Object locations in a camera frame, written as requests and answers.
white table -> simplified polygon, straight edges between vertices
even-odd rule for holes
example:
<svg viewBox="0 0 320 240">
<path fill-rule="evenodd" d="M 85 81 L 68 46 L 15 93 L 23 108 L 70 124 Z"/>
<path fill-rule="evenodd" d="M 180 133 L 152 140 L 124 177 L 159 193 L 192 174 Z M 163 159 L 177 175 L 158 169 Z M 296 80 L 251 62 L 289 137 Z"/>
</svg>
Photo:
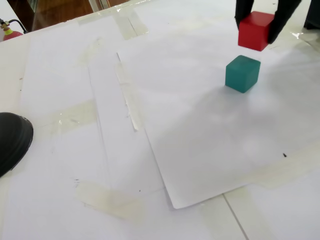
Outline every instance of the white table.
<svg viewBox="0 0 320 240">
<path fill-rule="evenodd" d="M 273 3 L 257 1 L 254 9 L 272 12 Z M 300 41 L 309 4 L 301 4 L 279 41 Z M 25 158 L 0 179 L 2 239 L 319 238 L 319 170 L 273 189 L 252 184 L 175 210 L 146 133 L 134 131 L 128 116 L 115 74 L 118 47 L 143 34 L 232 18 L 234 6 L 234 0 L 133 0 L 0 43 L 1 69 L 9 68 L 1 71 L 0 110 L 35 127 Z M 303 37 L 318 47 L 316 33 Z M 96 61 L 101 54 L 105 62 Z M 32 67 L 38 58 L 46 75 Z M 105 69 L 95 82 L 82 81 L 92 64 Z M 109 196 L 135 204 L 113 211 L 101 201 Z"/>
</svg>

white paper sheet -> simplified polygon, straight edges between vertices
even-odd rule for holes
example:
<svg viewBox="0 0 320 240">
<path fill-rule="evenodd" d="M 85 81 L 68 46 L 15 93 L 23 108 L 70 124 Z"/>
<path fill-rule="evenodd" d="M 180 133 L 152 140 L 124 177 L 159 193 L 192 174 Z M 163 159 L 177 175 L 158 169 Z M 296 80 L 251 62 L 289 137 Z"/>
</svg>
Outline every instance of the white paper sheet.
<svg viewBox="0 0 320 240">
<path fill-rule="evenodd" d="M 148 40 L 119 51 L 138 89 L 145 129 L 175 208 L 247 184 L 241 178 L 320 136 L 320 55 L 294 49 L 257 52 L 237 45 L 234 20 Z M 258 83 L 242 94 L 225 85 L 238 55 L 261 61 Z"/>
<path fill-rule="evenodd" d="M 112 189 L 137 198 L 163 189 L 164 184 L 144 129 L 134 129 L 115 73 L 117 64 L 115 52 L 102 50 L 89 65 L 90 78 Z"/>
<path fill-rule="evenodd" d="M 52 113 L 93 98 L 88 67 L 79 64 L 85 48 L 81 37 L 75 22 L 30 39 L 20 108 L 34 125 L 50 124 Z"/>
</svg>

green cube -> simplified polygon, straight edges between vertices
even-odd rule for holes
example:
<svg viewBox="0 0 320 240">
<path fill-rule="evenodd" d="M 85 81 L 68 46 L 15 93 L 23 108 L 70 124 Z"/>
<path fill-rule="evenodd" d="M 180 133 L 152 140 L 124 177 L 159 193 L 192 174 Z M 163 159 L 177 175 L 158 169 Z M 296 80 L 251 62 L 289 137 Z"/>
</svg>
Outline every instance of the green cube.
<svg viewBox="0 0 320 240">
<path fill-rule="evenodd" d="M 226 66 L 225 85 L 245 93 L 258 81 L 260 62 L 246 56 L 237 56 Z"/>
</svg>

